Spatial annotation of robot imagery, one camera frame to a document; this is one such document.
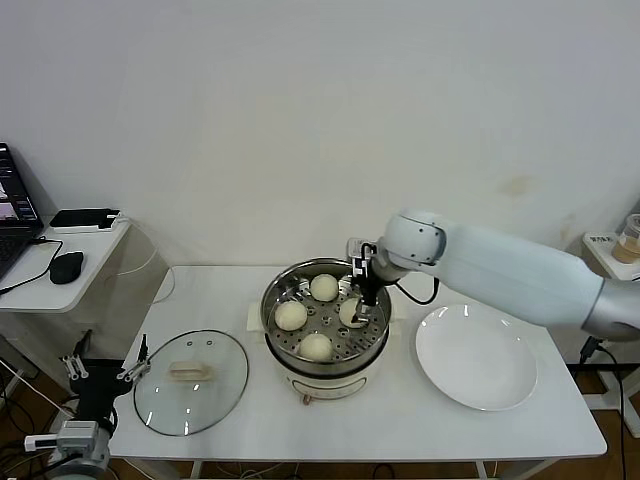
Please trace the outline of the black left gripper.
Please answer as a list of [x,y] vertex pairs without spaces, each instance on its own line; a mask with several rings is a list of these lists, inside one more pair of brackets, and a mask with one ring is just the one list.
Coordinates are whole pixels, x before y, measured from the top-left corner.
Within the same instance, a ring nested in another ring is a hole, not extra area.
[[62,357],[72,392],[78,396],[74,419],[112,424],[115,400],[129,393],[150,369],[147,336],[142,335],[136,362],[128,369],[122,367],[122,360],[83,359],[90,339],[91,330],[87,330],[73,352]]

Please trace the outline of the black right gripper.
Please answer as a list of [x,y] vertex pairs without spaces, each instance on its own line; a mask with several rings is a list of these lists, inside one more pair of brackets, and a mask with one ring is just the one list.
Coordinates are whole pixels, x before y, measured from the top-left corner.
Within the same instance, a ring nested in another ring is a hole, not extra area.
[[373,308],[378,303],[378,293],[383,288],[383,281],[375,274],[355,275],[351,281],[352,286],[359,289],[361,301],[351,317],[352,326],[360,325],[362,321],[370,321],[373,318]]

